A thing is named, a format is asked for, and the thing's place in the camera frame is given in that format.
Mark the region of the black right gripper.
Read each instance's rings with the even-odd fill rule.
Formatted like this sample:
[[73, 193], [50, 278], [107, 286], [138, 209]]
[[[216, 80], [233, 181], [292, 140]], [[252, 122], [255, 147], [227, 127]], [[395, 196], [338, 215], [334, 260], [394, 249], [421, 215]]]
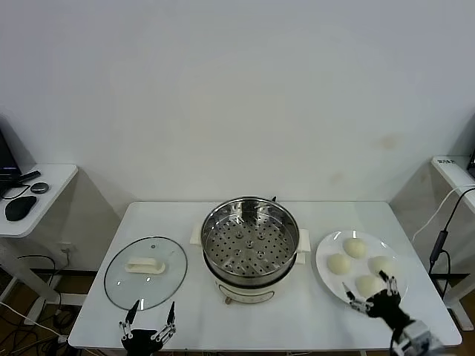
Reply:
[[367, 311], [371, 318], [381, 318], [391, 330], [400, 330], [410, 324], [410, 317], [400, 308], [401, 296], [397, 280], [393, 275], [379, 271], [380, 278], [385, 282], [385, 288], [367, 300], [358, 299], [349, 287], [342, 283], [350, 306], [356, 311]]

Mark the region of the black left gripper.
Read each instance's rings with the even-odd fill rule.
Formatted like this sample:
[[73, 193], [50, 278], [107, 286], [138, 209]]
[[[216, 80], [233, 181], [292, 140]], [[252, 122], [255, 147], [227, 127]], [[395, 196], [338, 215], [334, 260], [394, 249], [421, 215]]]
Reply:
[[166, 324], [161, 330], [133, 329], [131, 330], [140, 301], [137, 300], [128, 310], [125, 319], [119, 322], [122, 329], [122, 346], [126, 351], [159, 351], [162, 341], [169, 341], [176, 332], [175, 302], [171, 304]]

